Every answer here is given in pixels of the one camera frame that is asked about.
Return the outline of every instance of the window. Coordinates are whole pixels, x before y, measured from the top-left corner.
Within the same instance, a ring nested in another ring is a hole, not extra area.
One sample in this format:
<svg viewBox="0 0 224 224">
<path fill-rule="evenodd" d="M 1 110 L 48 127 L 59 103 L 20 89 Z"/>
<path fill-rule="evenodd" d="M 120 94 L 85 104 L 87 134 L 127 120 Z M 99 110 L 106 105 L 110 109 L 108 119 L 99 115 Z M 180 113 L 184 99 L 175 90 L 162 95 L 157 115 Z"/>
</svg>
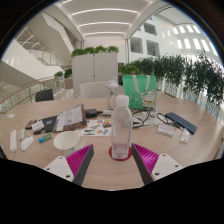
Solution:
<svg viewBox="0 0 224 224">
<path fill-rule="evenodd" d="M 218 56 L 218 54 L 217 54 L 217 52 L 216 52 L 216 50 L 215 50 L 213 44 L 212 44 L 211 42 L 209 42 L 209 43 L 210 43 L 210 45 L 211 45 L 211 48 L 212 48 L 212 50 L 213 50 L 213 53 L 214 53 L 216 56 Z"/>
<path fill-rule="evenodd" d="M 177 40 L 177 44 L 178 44 L 178 47 L 179 47 L 180 49 L 182 49 L 182 44 L 181 44 L 181 41 L 180 41 L 180 40 Z"/>
<path fill-rule="evenodd" d="M 194 33 L 194 31 L 192 30 L 191 26 L 187 25 L 187 28 L 188 28 L 190 33 Z"/>
<path fill-rule="evenodd" d="M 184 39 L 184 44 L 185 44 L 186 49 L 191 49 L 191 45 L 190 45 L 190 42 L 188 39 Z"/>
<path fill-rule="evenodd" d="M 201 40 L 201 42 L 202 42 L 202 44 L 203 44 L 204 49 L 205 49 L 206 51 L 209 51 L 209 48 L 208 48 L 208 45 L 207 45 L 206 41 L 205 41 L 205 40 Z"/>
<path fill-rule="evenodd" d="M 145 23 L 144 28 L 145 28 L 146 33 L 150 33 L 150 34 L 157 36 L 155 26 Z"/>
<path fill-rule="evenodd" d="M 199 29 L 196 27 L 196 26 L 193 26 L 194 27 L 194 29 L 195 29 L 195 31 L 197 32 L 197 33 L 201 33 L 200 31 L 199 31 Z"/>
<path fill-rule="evenodd" d="M 159 45 L 152 41 L 146 41 L 147 54 L 152 56 L 159 56 Z"/>
<path fill-rule="evenodd" d="M 173 28 L 175 34 L 178 34 L 177 28 Z"/>
<path fill-rule="evenodd" d="M 198 39 L 193 39 L 196 49 L 201 49 Z"/>
<path fill-rule="evenodd" d="M 130 45 L 131 45 L 131 52 L 142 53 L 142 39 L 133 37 L 130 40 Z"/>
<path fill-rule="evenodd" d="M 181 33 L 185 33 L 185 30 L 184 30 L 184 28 L 182 26 L 179 26 L 179 29 L 180 29 Z"/>
</svg>

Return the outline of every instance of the ceiling light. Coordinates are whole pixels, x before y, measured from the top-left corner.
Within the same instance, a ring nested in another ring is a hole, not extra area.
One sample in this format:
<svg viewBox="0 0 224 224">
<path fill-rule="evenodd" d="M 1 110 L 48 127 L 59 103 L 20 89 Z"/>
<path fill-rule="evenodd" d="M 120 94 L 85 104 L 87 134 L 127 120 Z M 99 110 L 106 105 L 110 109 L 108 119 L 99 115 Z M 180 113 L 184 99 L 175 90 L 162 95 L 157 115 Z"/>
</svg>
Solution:
<svg viewBox="0 0 224 224">
<path fill-rule="evenodd" d="M 180 49 L 182 49 L 182 44 L 181 44 L 181 41 L 180 41 L 180 40 L 177 40 L 177 44 L 178 44 L 178 47 L 179 47 Z"/>
<path fill-rule="evenodd" d="M 203 44 L 203 47 L 205 48 L 206 51 L 209 51 L 209 48 L 208 48 L 208 45 L 206 43 L 205 40 L 201 40 L 202 44 Z"/>
<path fill-rule="evenodd" d="M 19 37 L 26 31 L 26 29 L 27 29 L 28 27 L 26 27 L 23 31 L 22 31 L 22 33 L 17 37 L 17 39 L 16 40 L 18 40 L 19 39 Z"/>
<path fill-rule="evenodd" d="M 31 37 L 33 37 L 33 35 L 32 35 Z M 23 43 L 23 45 L 24 45 L 24 44 L 25 44 L 31 37 L 29 37 L 29 38 Z M 23 46 L 23 45 L 22 45 L 22 46 Z"/>
<path fill-rule="evenodd" d="M 179 27 L 181 33 L 185 33 L 185 30 L 182 26 Z"/>
<path fill-rule="evenodd" d="M 193 41 L 194 41 L 195 48 L 200 50 L 201 49 L 201 46 L 199 44 L 198 39 L 193 39 Z"/>
<path fill-rule="evenodd" d="M 217 54 L 217 52 L 216 52 L 216 50 L 215 50 L 213 44 L 212 44 L 211 42 L 209 42 L 209 43 L 210 43 L 210 45 L 211 45 L 211 47 L 212 47 L 213 53 L 214 53 L 216 56 L 218 56 L 218 54 Z"/>
<path fill-rule="evenodd" d="M 194 31 L 192 30 L 191 26 L 187 25 L 187 28 L 189 30 L 190 33 L 193 33 Z"/>
<path fill-rule="evenodd" d="M 120 22 L 98 22 L 98 23 L 86 23 L 86 24 L 82 24 L 79 26 L 88 26 L 88 25 L 103 24 L 103 23 L 115 23 L 115 24 L 130 25 L 130 23 L 120 23 Z"/>
<path fill-rule="evenodd" d="M 191 49 L 191 45 L 188 39 L 184 39 L 186 49 Z"/>
<path fill-rule="evenodd" d="M 175 34 L 178 34 L 177 28 L 173 28 L 173 30 Z"/>
<path fill-rule="evenodd" d="M 196 27 L 196 26 L 193 26 L 194 27 L 194 29 L 195 29 L 195 31 L 197 32 L 197 33 L 201 33 L 200 31 L 199 31 L 199 29 Z"/>
<path fill-rule="evenodd" d="M 67 2 L 71 2 L 72 0 L 68 0 L 68 1 L 65 1 L 65 2 L 62 2 L 61 4 L 65 4 L 65 3 L 67 3 Z"/>
<path fill-rule="evenodd" d="M 105 34 L 105 33 L 111 33 L 111 34 L 124 34 L 123 32 L 96 32 L 96 33 L 86 33 L 84 35 L 91 35 L 91 34 Z"/>
<path fill-rule="evenodd" d="M 76 14 L 80 14 L 80 13 L 84 13 L 84 12 L 106 11 L 106 10 L 124 11 L 124 12 L 138 13 L 138 12 L 136 12 L 136 11 L 131 11 L 131 10 L 127 10 L 127 9 L 102 8 L 102 9 L 90 9 L 90 10 L 85 10 L 85 11 L 81 11 L 81 12 L 75 12 L 75 13 L 73 13 L 72 15 L 76 15 Z"/>
</svg>

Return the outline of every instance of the white cabinet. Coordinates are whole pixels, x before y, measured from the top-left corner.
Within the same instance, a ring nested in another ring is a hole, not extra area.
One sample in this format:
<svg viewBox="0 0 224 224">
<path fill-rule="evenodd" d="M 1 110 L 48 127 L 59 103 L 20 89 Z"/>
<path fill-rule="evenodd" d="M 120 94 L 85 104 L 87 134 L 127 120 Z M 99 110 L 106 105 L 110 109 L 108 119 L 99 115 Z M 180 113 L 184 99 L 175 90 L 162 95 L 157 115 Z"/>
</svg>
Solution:
<svg viewBox="0 0 224 224">
<path fill-rule="evenodd" d="M 72 59 L 75 98 L 80 96 L 80 84 L 107 82 L 118 74 L 116 53 L 98 53 L 76 56 Z"/>
</svg>

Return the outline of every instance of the keyboard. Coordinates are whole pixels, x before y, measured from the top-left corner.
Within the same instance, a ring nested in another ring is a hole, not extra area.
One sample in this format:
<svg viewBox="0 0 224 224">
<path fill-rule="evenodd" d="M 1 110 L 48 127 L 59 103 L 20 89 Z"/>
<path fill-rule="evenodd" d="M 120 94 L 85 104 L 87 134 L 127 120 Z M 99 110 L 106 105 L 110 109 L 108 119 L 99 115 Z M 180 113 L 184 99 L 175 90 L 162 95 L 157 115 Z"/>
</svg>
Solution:
<svg viewBox="0 0 224 224">
<path fill-rule="evenodd" d="M 165 117 L 171 121 L 175 121 L 182 128 L 186 128 L 191 134 L 194 134 L 197 130 L 197 127 L 191 124 L 189 121 L 186 121 L 184 118 L 178 116 L 177 114 L 170 112 L 165 114 Z"/>
</svg>

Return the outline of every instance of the cup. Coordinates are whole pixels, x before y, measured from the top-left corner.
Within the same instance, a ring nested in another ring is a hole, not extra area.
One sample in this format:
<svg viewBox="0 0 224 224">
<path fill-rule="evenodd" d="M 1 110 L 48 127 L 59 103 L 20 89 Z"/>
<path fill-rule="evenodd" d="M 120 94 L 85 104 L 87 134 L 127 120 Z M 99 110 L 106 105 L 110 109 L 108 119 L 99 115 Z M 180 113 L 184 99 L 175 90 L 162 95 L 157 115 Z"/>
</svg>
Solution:
<svg viewBox="0 0 224 224">
<path fill-rule="evenodd" d="M 63 156 L 69 156 L 73 152 L 84 147 L 87 135 L 84 133 L 84 139 L 80 142 L 80 134 L 74 131 L 65 131 L 54 138 L 54 146 L 59 149 Z"/>
</svg>

